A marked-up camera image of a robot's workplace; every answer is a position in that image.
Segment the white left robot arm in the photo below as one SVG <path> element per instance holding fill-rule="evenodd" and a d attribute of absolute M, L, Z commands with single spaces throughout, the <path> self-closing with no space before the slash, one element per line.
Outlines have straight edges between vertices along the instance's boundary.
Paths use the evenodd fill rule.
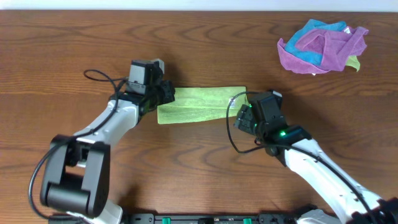
<path fill-rule="evenodd" d="M 133 60 L 129 76 L 110 79 L 114 93 L 104 111 L 72 136 L 55 136 L 40 161 L 42 205 L 49 223 L 121 223 L 123 209 L 109 200 L 111 150 L 142 117 L 175 100 L 161 59 Z"/>

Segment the green microfiber cloth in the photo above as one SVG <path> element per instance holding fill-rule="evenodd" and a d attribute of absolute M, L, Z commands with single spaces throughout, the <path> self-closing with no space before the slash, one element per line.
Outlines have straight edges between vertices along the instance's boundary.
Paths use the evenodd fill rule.
<path fill-rule="evenodd" d="M 175 101 L 157 108 L 159 124 L 196 123 L 235 116 L 246 104 L 244 86 L 176 88 Z"/>

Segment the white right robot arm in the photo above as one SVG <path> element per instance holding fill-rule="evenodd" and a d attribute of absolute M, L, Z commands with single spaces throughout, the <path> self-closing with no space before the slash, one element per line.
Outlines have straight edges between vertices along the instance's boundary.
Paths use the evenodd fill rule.
<path fill-rule="evenodd" d="M 299 223 L 397 223 L 397 199 L 384 200 L 363 187 L 334 163 L 312 135 L 289 125 L 276 91 L 246 91 L 234 127 L 255 136 L 255 150 L 264 149 L 303 178 L 334 211 L 334 217 L 307 212 Z"/>

